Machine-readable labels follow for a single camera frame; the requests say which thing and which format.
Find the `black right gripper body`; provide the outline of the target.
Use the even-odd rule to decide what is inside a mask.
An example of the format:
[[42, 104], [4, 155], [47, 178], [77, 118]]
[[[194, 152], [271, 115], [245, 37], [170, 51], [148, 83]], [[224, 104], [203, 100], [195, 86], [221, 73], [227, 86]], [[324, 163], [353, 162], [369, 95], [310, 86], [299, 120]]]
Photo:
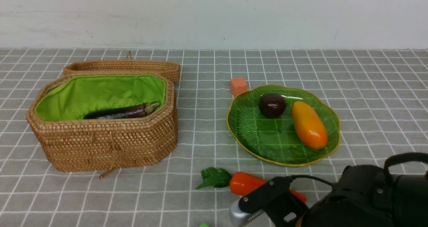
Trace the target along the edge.
[[331, 192], [312, 207], [283, 188], [267, 214], [276, 227], [393, 227], [391, 207], [380, 204], [387, 193], [384, 181], [378, 166], [347, 166]]

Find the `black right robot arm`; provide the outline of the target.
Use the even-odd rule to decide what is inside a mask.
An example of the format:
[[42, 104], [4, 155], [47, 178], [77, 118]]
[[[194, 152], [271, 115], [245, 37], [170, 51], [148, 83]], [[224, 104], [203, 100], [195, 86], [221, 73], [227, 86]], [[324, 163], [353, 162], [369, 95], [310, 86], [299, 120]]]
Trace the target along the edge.
[[427, 163], [427, 154], [396, 154], [383, 168], [346, 166], [331, 192], [312, 207], [287, 192], [264, 211], [276, 227], [426, 227], [427, 174], [389, 171], [408, 162]]

